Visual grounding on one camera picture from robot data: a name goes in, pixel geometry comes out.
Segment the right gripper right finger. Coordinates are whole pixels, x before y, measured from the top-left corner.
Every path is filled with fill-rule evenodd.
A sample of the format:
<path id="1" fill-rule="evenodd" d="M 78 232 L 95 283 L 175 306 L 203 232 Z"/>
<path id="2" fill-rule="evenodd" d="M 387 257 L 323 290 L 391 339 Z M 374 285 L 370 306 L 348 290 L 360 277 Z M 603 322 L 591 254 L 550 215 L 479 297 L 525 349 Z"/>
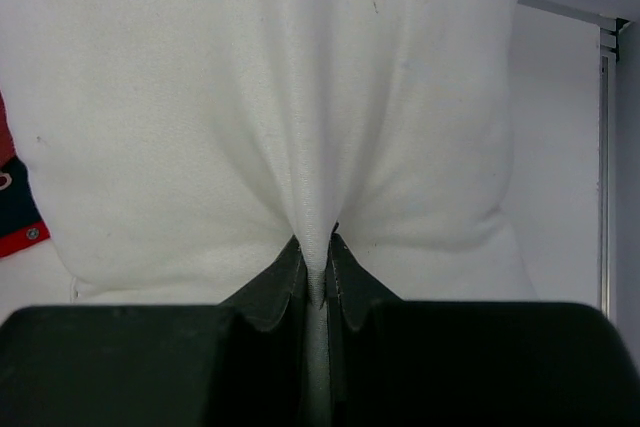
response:
<path id="1" fill-rule="evenodd" d="M 335 426 L 635 426 L 639 374 L 598 310 L 405 301 L 338 234 L 326 268 Z"/>

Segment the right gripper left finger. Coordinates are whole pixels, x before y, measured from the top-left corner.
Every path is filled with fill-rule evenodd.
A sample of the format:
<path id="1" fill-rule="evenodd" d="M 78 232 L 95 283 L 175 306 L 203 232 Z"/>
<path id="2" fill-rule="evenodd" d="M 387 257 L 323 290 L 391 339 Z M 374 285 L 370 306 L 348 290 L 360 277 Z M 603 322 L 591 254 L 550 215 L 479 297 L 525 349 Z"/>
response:
<path id="1" fill-rule="evenodd" d="M 1 328 L 1 422 L 296 426 L 305 309 L 296 240 L 218 305 L 20 309 Z"/>

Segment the white pillow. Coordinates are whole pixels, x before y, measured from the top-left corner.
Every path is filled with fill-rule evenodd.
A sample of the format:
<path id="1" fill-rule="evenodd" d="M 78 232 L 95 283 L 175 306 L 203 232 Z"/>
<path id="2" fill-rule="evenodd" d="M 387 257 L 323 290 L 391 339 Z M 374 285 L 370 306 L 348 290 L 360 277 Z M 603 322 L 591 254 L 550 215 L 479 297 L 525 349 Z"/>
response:
<path id="1" fill-rule="evenodd" d="M 530 291 L 500 208 L 516 2 L 1 0 L 1 94 L 57 252 L 2 270 L 2 311 L 217 303 L 296 238 L 326 425 L 335 225 L 403 296 Z"/>

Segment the red navy pillowcase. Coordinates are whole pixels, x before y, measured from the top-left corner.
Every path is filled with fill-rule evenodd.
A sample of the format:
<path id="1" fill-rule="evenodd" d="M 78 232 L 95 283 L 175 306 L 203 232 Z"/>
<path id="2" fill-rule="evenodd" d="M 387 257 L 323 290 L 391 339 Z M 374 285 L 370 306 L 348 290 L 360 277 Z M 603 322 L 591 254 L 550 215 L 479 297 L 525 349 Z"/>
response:
<path id="1" fill-rule="evenodd" d="M 18 158 L 1 102 L 0 252 L 6 258 L 50 238 L 33 200 L 26 166 Z"/>

